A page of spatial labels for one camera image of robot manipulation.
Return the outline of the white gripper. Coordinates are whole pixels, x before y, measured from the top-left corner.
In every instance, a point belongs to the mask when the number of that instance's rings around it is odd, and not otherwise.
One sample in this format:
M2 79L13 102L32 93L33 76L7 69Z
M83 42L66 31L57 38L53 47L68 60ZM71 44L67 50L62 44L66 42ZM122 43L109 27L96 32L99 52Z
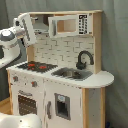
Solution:
M29 47L37 42L31 17L28 13L23 13L14 19L14 28L16 37L23 39L25 47Z

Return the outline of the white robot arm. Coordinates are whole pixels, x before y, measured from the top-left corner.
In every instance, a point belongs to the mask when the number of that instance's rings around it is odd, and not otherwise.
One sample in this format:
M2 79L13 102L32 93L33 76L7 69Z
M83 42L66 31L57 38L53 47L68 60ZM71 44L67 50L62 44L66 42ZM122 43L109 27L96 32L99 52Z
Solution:
M36 43L29 13L23 13L15 18L12 27L0 30L0 46L4 52L4 57L0 59L0 69L19 57L18 39L23 39L25 47ZM0 128L42 128L42 123L36 114L15 116L0 112Z

